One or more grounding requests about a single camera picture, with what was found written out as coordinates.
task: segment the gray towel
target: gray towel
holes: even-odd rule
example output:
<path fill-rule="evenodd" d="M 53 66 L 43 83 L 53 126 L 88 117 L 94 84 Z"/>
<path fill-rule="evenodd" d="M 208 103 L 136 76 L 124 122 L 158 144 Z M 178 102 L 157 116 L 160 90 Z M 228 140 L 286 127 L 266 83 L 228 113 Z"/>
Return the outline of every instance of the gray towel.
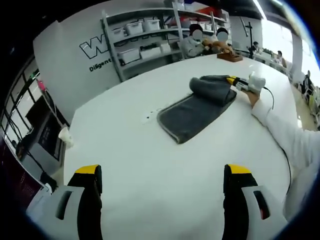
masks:
<path fill-rule="evenodd" d="M 237 93 L 230 89 L 226 77 L 193 77 L 189 83 L 193 94 L 159 112 L 160 126 L 178 144 L 201 132 L 234 101 Z"/>

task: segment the white cloth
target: white cloth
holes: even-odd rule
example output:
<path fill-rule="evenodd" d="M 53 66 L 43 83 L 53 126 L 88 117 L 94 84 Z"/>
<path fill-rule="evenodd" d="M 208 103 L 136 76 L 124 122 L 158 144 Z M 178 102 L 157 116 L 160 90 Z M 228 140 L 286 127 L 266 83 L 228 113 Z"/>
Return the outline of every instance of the white cloth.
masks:
<path fill-rule="evenodd" d="M 277 63 L 277 64 L 281 64 L 282 63 L 282 56 L 280 58 L 275 58 L 274 61 Z"/>
<path fill-rule="evenodd" d="M 210 40 L 212 42 L 218 41 L 216 35 L 210 37 Z M 202 45 L 201 41 L 195 40 L 192 36 L 188 36 L 182 40 L 181 48 L 186 58 L 197 57 L 206 49 L 205 46 Z"/>
<path fill-rule="evenodd" d="M 284 216 L 290 220 L 302 208 L 316 179 L 320 165 L 320 132 L 292 126 L 261 100 L 254 105 L 252 115 L 269 129 L 285 151 L 290 164 L 297 170 L 284 204 Z"/>

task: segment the white shelf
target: white shelf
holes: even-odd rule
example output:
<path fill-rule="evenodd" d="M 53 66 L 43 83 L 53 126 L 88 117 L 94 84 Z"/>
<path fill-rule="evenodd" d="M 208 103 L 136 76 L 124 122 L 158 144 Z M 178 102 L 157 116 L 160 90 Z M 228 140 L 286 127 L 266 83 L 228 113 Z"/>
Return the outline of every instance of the white shelf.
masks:
<path fill-rule="evenodd" d="M 174 9 L 169 7 L 143 8 L 132 11 L 118 13 L 116 15 L 107 16 L 106 20 L 109 25 L 124 22 L 130 19 L 139 19 L 143 17 L 153 17 L 157 15 L 173 16 Z"/>
<path fill-rule="evenodd" d="M 139 59 L 139 60 L 130 62 L 130 63 L 122 66 L 122 69 L 123 69 L 123 70 L 126 70 L 126 69 L 135 67 L 135 66 L 137 66 L 137 65 L 143 64 L 143 63 L 145 63 L 145 62 L 148 62 L 148 61 L 151 61 L 151 60 L 154 60 L 154 59 L 162 58 L 162 57 L 169 56 L 169 55 L 173 55 L 173 54 L 179 54 L 179 53 L 181 53 L 180 50 L 173 50 L 173 51 L 171 51 L 171 52 L 162 53 L 162 54 L 159 54 L 159 55 L 155 55 L 155 56 L 153 56 L 153 57 L 150 57 L 150 58 Z"/>
<path fill-rule="evenodd" d="M 189 28 L 182 28 L 182 31 L 183 31 L 183 32 L 189 32 L 190 30 L 189 30 Z M 205 30 L 205 29 L 203 29 L 203 32 L 204 32 L 205 34 L 215 34 L 215 32 L 212 31 L 212 30 Z"/>
<path fill-rule="evenodd" d="M 159 29 L 159 30 L 156 30 L 156 31 L 148 31 L 148 32 L 144 31 L 144 32 L 141 32 L 139 34 L 125 36 L 122 39 L 114 41 L 113 43 L 116 44 L 116 43 L 120 43 L 120 42 L 129 40 L 129 39 L 134 39 L 134 38 L 138 38 L 138 37 L 146 36 L 146 35 L 160 34 L 160 33 L 170 33 L 170 32 L 178 32 L 178 28 Z"/>
<path fill-rule="evenodd" d="M 202 18 L 202 19 L 206 19 L 206 20 L 210 20 L 211 21 L 211 16 L 210 15 L 207 15 L 207 14 L 204 14 L 204 13 L 200 13 L 200 12 L 196 12 L 196 11 L 188 11 L 188 10 L 178 9 L 178 13 L 182 14 L 182 15 L 186 15 L 186 16 L 191 17 L 191 18 Z M 214 16 L 213 18 L 215 20 L 221 21 L 223 23 L 227 23 L 227 21 L 224 20 L 223 18 L 216 17 L 216 16 Z"/>

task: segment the desk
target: desk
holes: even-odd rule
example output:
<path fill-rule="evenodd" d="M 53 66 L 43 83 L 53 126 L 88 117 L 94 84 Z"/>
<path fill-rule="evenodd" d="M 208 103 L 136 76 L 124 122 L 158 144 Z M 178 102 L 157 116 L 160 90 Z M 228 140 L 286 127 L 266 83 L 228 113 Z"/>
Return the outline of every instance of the desk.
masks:
<path fill-rule="evenodd" d="M 248 58 L 249 55 L 250 55 L 250 52 L 249 52 L 248 49 L 235 48 L 235 49 L 234 49 L 234 52 L 235 52 L 236 54 L 242 55 L 242 56 L 247 57 L 247 58 Z"/>
<path fill-rule="evenodd" d="M 266 78 L 275 112 L 297 125 L 285 75 L 249 58 L 232 63 L 216 55 L 146 72 L 75 111 L 70 128 L 74 146 L 65 153 L 64 183 L 82 166 L 101 165 L 104 239 L 221 239 L 225 164 L 246 166 L 259 185 L 284 200 L 289 185 L 286 158 L 251 115 L 244 93 L 238 92 L 218 119 L 184 144 L 176 144 L 156 119 L 158 111 L 191 93 L 191 77 L 247 78 L 252 71 Z M 266 90 L 261 99 L 272 103 Z"/>
<path fill-rule="evenodd" d="M 271 58 L 271 55 L 270 55 L 270 57 L 268 57 L 268 56 L 264 56 L 264 55 L 256 53 L 253 55 L 253 59 L 254 60 L 255 59 L 263 60 L 263 61 L 265 61 L 265 64 L 267 64 L 268 66 L 270 66 L 276 70 L 283 71 L 284 73 L 287 73 L 287 69 L 284 66 L 282 66 L 282 64 L 279 64 L 279 63 L 273 61 L 273 59 Z"/>

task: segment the white wall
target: white wall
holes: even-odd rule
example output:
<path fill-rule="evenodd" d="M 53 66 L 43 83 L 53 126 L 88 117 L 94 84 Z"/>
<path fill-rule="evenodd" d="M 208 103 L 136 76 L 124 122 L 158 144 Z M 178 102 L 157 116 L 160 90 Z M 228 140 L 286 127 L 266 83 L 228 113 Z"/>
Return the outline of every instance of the white wall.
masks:
<path fill-rule="evenodd" d="M 69 123 L 77 108 L 120 83 L 112 62 L 90 71 L 91 66 L 110 58 L 109 51 L 98 52 L 96 57 L 89 59 L 80 48 L 85 42 L 90 44 L 92 38 L 101 39 L 102 10 L 108 15 L 115 15 L 135 9 L 156 7 L 164 7 L 163 1 L 103 2 L 62 22 L 54 22 L 33 41 L 34 55 L 42 80 Z"/>
<path fill-rule="evenodd" d="M 263 37 L 262 37 L 262 24 L 260 20 L 242 17 L 245 25 L 248 25 L 249 22 L 252 26 L 252 42 L 257 41 L 260 46 L 263 46 Z M 243 28 L 242 22 L 239 16 L 230 16 L 230 24 L 232 31 L 232 45 L 234 48 L 246 50 L 247 47 L 250 47 L 250 32 L 248 30 L 248 37 L 246 37 L 245 30 Z"/>

